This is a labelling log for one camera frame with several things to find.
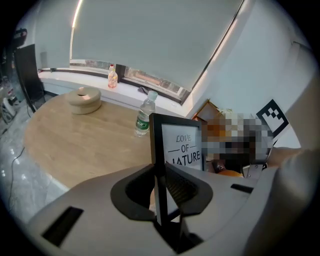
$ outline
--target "plastic bottle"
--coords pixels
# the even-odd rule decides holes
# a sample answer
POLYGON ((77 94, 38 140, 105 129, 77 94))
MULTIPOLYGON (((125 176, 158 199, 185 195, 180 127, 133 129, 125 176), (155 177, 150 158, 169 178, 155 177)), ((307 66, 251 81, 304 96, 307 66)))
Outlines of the plastic bottle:
POLYGON ((145 135, 149 130, 149 115, 156 111, 155 100, 157 96, 158 93, 150 90, 148 93, 148 97, 140 106, 139 113, 135 122, 135 134, 138 137, 145 135))
POLYGON ((108 87, 115 88, 118 84, 118 75, 116 73, 115 66, 113 64, 109 67, 109 74, 108 74, 108 87))

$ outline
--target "bottle cap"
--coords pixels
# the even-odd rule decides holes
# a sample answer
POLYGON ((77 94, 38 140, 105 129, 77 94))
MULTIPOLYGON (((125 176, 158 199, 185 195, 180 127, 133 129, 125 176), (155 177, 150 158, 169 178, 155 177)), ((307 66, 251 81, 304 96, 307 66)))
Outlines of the bottle cap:
POLYGON ((148 92, 148 99, 149 100, 155 101, 157 97, 158 97, 158 93, 156 91, 150 90, 148 92))

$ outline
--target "round wooden table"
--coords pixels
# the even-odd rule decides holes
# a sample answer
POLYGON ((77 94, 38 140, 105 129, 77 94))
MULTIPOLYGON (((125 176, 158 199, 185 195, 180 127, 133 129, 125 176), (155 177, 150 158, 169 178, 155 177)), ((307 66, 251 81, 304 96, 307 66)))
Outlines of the round wooden table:
POLYGON ((28 154, 69 188, 87 179, 151 163, 150 135, 135 136, 136 110, 102 102, 72 114, 65 94, 37 110, 24 134, 28 154))

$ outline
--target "floor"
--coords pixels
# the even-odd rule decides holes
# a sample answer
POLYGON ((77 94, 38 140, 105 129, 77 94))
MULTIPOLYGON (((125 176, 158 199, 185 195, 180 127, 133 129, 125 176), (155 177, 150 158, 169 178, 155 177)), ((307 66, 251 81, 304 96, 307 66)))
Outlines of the floor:
POLYGON ((1 199, 9 212, 25 224, 40 209, 69 190, 42 170, 28 156, 27 150, 23 150, 24 133, 30 119, 28 113, 32 117, 32 111, 29 108, 27 112, 23 101, 11 123, 7 125, 0 119, 1 199))

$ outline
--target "window sill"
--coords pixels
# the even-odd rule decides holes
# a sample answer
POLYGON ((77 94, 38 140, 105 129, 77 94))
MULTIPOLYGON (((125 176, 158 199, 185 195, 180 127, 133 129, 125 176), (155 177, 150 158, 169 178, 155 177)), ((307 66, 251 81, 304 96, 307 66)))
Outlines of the window sill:
MULTIPOLYGON (((101 99, 127 108, 138 110, 147 95, 138 91, 138 87, 119 82, 116 88, 108 87, 108 79, 94 75, 69 72, 41 72, 38 74, 44 89, 55 94, 65 94, 83 86, 95 87, 101 91, 101 99)), ((186 117, 186 110, 179 103, 158 96, 156 112, 165 115, 186 117)))

